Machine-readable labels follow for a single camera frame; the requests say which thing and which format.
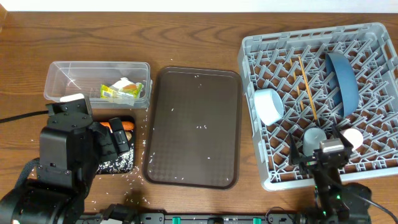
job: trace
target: clear plastic container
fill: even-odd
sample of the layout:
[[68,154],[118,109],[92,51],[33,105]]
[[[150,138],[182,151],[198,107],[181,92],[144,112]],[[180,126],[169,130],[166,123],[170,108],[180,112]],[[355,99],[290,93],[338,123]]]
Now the clear plastic container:
[[[122,77],[142,83],[141,94],[128,104],[101,98],[101,85],[111,86]],[[53,62],[45,81],[44,97],[59,102],[67,95],[82,93],[90,98],[92,108],[147,108],[152,80],[150,66],[145,62]]]

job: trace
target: brown tray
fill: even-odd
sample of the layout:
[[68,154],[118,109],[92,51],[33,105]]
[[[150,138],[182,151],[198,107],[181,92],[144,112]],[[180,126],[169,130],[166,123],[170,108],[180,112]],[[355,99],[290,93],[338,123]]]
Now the brown tray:
[[231,188],[238,180],[242,81],[229,71],[168,67],[154,91],[144,177]]

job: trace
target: wood grain surface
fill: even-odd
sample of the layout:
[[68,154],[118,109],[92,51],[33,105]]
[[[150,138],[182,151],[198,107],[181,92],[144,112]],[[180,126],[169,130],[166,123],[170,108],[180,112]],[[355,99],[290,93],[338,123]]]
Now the wood grain surface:
[[[50,102],[43,90],[53,61],[147,62],[153,80],[161,68],[171,65],[238,72],[237,55],[245,36],[365,22],[383,23],[398,49],[395,14],[10,12],[0,33],[0,117],[45,109]],[[108,113],[136,117],[138,166],[146,138],[141,126],[147,124],[141,118],[149,112],[94,110],[97,117]],[[266,213],[273,206],[296,211],[313,206],[313,187],[278,192],[261,187],[246,99],[242,114],[239,180],[232,189],[149,184],[138,177],[141,169],[129,177],[97,175],[86,211],[99,212],[111,203],[169,213]],[[0,197],[13,188],[23,165],[39,156],[39,134],[46,120],[42,115],[0,124]],[[398,214],[396,176],[359,183],[373,191],[376,202]],[[370,214],[373,223],[392,223],[374,207]]]

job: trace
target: gray cup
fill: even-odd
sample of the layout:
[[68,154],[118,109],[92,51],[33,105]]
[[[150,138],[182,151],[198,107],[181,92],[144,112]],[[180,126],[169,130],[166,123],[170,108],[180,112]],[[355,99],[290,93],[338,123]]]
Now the gray cup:
[[325,132],[320,128],[310,128],[304,133],[303,153],[312,156],[314,149],[320,148],[320,142],[326,140]]

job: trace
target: plastic bin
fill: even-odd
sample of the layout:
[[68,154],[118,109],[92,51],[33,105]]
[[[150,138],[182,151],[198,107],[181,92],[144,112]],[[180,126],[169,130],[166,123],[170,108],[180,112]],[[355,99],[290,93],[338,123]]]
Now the plastic bin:
[[[129,104],[100,98],[102,84],[111,86],[122,77],[144,85],[138,98],[130,99]],[[145,62],[53,62],[44,97],[59,102],[63,96],[82,93],[90,98],[92,108],[137,109],[149,107],[151,89],[150,66]]]
[[[345,118],[338,114],[325,69],[325,53],[343,54],[351,63],[359,88],[358,109]],[[290,58],[301,56],[317,109],[318,125],[330,133],[330,126],[354,127],[363,136],[363,145],[340,170],[342,181],[398,174],[398,57],[386,28],[380,23],[300,30],[245,37],[238,55],[239,72],[248,101],[253,144],[261,185],[266,190],[282,190],[313,185],[298,167],[289,166],[287,133],[302,148],[305,130],[315,121],[301,75],[293,79],[300,65]],[[254,91],[277,90],[284,103],[283,120],[265,126],[254,107]]]

